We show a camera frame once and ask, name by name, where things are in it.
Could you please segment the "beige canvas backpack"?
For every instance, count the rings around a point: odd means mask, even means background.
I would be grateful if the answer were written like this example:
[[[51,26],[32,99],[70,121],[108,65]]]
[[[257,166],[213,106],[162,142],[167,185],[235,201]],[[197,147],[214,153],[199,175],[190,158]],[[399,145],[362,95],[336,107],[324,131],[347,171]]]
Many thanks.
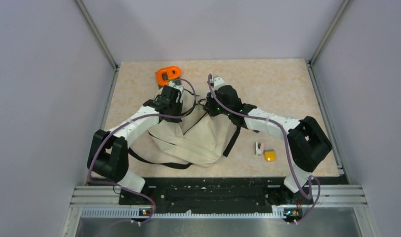
[[[226,158],[235,145],[240,127],[235,126],[226,116],[211,117],[204,109],[206,98],[185,89],[183,112],[188,116],[180,123],[161,121],[148,130],[149,136],[161,154],[171,158],[153,155],[143,158],[132,148],[128,154],[138,161],[163,165],[184,170],[191,165],[209,167],[221,158]]]

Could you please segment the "orange toy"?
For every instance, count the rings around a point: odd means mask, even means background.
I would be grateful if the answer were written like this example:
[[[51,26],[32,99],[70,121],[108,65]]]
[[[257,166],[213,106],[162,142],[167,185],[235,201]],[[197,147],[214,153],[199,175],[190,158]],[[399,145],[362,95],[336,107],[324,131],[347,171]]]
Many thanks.
[[[156,71],[156,81],[159,87],[169,84],[170,81],[180,78],[181,69],[177,66],[169,66]]]

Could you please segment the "yellow eraser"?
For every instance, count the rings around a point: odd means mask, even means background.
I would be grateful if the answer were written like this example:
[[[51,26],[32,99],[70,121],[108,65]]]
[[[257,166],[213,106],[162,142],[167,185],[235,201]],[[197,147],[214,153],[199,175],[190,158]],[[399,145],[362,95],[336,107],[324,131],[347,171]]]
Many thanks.
[[[263,154],[267,162],[273,162],[277,159],[277,155],[274,150],[265,150]]]

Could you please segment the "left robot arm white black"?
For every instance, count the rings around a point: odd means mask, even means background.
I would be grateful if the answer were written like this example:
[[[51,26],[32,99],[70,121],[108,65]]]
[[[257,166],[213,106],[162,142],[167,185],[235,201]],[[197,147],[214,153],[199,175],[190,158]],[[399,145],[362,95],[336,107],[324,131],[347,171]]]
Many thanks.
[[[154,99],[144,102],[134,115],[118,126],[108,131],[96,131],[87,161],[89,172],[95,172],[134,192],[141,192],[146,181],[129,169],[128,149],[162,119],[181,121],[183,93],[184,87],[181,85],[166,85]]]

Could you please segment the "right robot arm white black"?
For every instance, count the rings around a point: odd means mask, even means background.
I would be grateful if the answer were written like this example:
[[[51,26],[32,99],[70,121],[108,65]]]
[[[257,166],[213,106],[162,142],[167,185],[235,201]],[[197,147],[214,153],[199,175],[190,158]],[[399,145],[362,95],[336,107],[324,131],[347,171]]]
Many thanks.
[[[305,198],[303,186],[311,180],[317,166],[332,151],[332,143],[315,118],[286,118],[263,111],[257,106],[242,103],[230,85],[215,88],[211,84],[205,110],[210,116],[225,115],[237,127],[265,132],[284,141],[290,174],[283,184],[292,193]]]

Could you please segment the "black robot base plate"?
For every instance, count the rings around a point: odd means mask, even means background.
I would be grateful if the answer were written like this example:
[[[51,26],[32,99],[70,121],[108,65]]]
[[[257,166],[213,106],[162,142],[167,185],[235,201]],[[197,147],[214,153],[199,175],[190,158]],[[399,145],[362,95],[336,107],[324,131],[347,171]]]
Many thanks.
[[[156,204],[156,214],[271,213],[277,204],[312,204],[284,188],[282,177],[146,178],[144,197],[120,192],[120,205]]]

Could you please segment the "aluminium frame rails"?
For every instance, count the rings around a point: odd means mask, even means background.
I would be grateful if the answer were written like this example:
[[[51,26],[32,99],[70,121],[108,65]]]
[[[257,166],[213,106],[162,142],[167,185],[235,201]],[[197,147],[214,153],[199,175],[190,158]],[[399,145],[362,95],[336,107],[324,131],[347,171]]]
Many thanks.
[[[273,205],[271,213],[156,214],[156,206],[120,205],[120,187],[77,186],[64,237],[376,237],[360,185],[312,189],[316,205]]]

